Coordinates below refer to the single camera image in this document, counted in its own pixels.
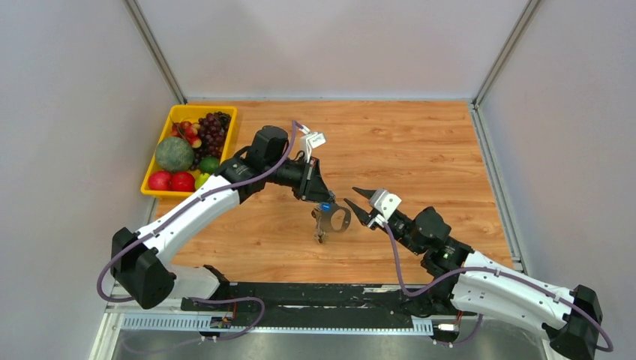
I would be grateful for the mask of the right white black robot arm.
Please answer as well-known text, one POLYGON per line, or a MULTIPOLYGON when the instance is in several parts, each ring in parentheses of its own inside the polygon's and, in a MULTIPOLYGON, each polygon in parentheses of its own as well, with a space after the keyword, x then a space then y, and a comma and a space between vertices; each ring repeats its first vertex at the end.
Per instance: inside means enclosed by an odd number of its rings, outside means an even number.
POLYGON ((594 359, 598 351, 614 351, 602 328, 602 309, 593 289, 545 283, 498 263, 453 238, 452 228, 432 206, 408 217, 398 209, 401 198, 386 189, 357 187, 355 192, 367 199, 370 210, 350 199, 345 202, 363 226, 388 235, 404 295, 428 298, 438 313, 454 309, 533 332, 567 359, 594 359), (429 284, 407 288, 398 245, 422 257, 421 267, 433 278, 429 284))

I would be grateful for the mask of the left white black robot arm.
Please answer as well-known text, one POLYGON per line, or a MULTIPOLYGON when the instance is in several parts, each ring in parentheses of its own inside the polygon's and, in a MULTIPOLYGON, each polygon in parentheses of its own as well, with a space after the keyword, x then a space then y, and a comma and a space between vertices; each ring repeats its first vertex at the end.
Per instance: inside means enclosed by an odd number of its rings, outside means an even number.
POLYGON ((205 183, 160 219, 137 231, 126 227, 112 237, 111 259, 100 272, 97 287, 106 274, 128 293, 120 302, 136 302, 151 309, 166 299, 200 298, 210 310, 223 309, 230 291, 211 267, 171 266, 173 257, 197 233, 222 214, 241 205, 272 183, 291 189, 297 200, 334 203, 320 173, 320 161, 312 155, 326 143, 319 131, 292 123, 286 132, 266 125, 252 143, 220 163, 205 183))

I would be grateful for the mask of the silver carabiner keyring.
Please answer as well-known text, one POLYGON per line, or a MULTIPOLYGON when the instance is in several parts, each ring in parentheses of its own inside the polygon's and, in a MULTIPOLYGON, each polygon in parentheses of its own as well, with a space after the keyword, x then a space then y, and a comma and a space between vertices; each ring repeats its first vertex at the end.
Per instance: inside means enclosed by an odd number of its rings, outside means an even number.
POLYGON ((348 230, 352 219, 351 211, 348 208, 331 203, 331 210, 324 213, 326 239, 330 234, 343 233, 348 230))

